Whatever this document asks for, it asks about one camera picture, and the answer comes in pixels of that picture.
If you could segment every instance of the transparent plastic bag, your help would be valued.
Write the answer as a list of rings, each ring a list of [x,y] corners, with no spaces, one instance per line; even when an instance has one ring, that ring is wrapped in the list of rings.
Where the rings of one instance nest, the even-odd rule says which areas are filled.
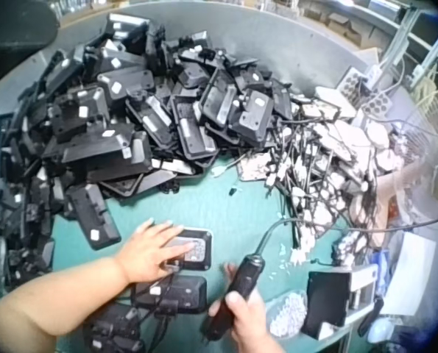
[[[266,328],[271,336],[286,340],[296,336],[307,315],[307,295],[290,290],[266,303]]]

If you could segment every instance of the hand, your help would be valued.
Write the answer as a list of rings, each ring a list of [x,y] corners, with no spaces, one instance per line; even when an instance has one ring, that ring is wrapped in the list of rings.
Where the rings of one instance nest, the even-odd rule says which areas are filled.
[[[236,266],[226,264],[225,272],[231,282]],[[248,302],[237,292],[227,294],[225,301],[235,316],[232,337],[239,345],[241,353],[282,352],[266,331],[266,306],[256,288],[250,294]],[[209,308],[209,316],[215,316],[219,307],[220,301],[214,302]]]
[[[163,248],[184,228],[172,227],[170,221],[154,225],[153,219],[143,223],[114,256],[114,260],[124,272],[128,283],[154,282],[169,274],[160,265],[164,261],[178,257],[194,248],[193,243]]]

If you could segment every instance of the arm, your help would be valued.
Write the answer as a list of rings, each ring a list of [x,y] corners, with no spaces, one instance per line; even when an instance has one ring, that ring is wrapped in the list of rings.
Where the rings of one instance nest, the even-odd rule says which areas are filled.
[[[183,231],[171,223],[142,224],[113,257],[34,279],[0,301],[3,352],[53,352],[57,336],[76,329],[92,312],[132,282],[153,282],[168,272],[160,264],[192,245],[162,248]]]
[[[231,280],[236,267],[226,265],[225,271]],[[232,338],[237,342],[240,353],[284,353],[282,347],[266,331],[266,306],[255,288],[248,302],[237,292],[230,292],[225,297],[227,306],[235,316]],[[220,301],[209,308],[209,315],[215,316],[219,311]]]

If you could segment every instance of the green table surface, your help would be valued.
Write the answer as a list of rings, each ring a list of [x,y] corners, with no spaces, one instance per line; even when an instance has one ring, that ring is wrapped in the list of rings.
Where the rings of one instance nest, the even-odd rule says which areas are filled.
[[[220,159],[216,165],[226,162],[227,160]],[[235,184],[239,190],[233,196],[229,196],[229,190]],[[266,229],[279,219],[281,205],[278,192],[266,195],[267,189],[263,182],[239,182],[236,169],[231,168],[218,178],[213,178],[209,173],[201,179],[183,181],[177,194],[166,195],[155,189],[122,202],[110,199],[107,205],[122,236],[122,242],[97,252],[90,248],[76,221],[57,217],[53,231],[56,241],[54,271],[115,254],[135,228],[149,217],[153,217],[156,222],[172,220],[175,224],[206,228],[213,233],[211,268],[204,272],[184,271],[184,274],[204,276],[207,279],[208,303],[212,303],[225,290],[222,264],[239,264],[244,255],[255,250]],[[331,244],[338,237],[340,232],[337,231],[325,234],[317,241],[310,257],[330,261]],[[286,254],[280,256],[281,245],[285,246]],[[290,265],[288,270],[281,269],[281,260],[289,260],[291,248],[291,227],[278,227],[264,251],[266,267],[258,281],[259,291],[265,301],[291,289],[306,290],[308,272],[321,268],[317,264],[307,263],[296,267]],[[271,279],[269,276],[273,272],[276,274]],[[155,351],[234,352],[236,349],[230,338],[209,343],[207,346],[201,342],[199,327],[204,315],[176,317],[170,323],[163,342]],[[148,319],[142,325],[142,338],[147,346],[155,325],[154,318]],[[322,341],[299,334],[281,341],[281,344],[287,352],[317,352],[340,339],[345,333],[347,329]],[[58,346],[64,352],[85,352],[79,330],[61,338]]]

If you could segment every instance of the black cable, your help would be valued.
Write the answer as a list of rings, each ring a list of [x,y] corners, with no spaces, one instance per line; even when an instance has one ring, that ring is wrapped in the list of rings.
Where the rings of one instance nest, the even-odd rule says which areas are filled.
[[[279,221],[276,221],[268,230],[264,233],[260,243],[258,244],[258,248],[256,248],[255,254],[261,255],[263,253],[264,248],[268,244],[269,239],[271,238],[272,232],[279,227],[281,224],[285,223],[302,223],[306,225],[311,225],[314,227],[322,227],[325,230],[339,230],[340,232],[366,232],[366,233],[380,233],[380,232],[397,232],[399,230],[407,230],[407,229],[414,229],[414,228],[420,228],[420,227],[426,227],[430,226],[432,224],[438,223],[438,218],[422,222],[418,224],[412,224],[408,226],[401,226],[401,227],[393,227],[393,228],[387,228],[387,229],[363,229],[363,228],[341,228],[341,227],[334,227],[334,226],[327,226],[324,224],[315,224],[314,222],[307,222],[300,218],[286,218],[286,219],[280,219]]]

